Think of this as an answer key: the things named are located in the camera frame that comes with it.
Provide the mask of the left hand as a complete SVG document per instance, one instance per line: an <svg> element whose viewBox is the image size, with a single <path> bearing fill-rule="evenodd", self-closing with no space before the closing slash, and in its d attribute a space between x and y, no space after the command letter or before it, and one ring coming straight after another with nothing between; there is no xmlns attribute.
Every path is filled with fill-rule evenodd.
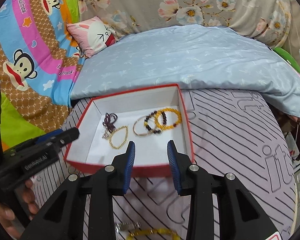
<svg viewBox="0 0 300 240"><path fill-rule="evenodd" d="M0 224L13 239L20 239L24 227L20 220L19 213L15 214L16 209L12 209L10 204L13 206L17 204L22 214L27 214L29 220L32 220L39 211L39 206L36 203L36 197L32 190L33 180L28 179L24 182L24 186L19 186L12 194L8 194L7 197L0 198Z"/></svg>

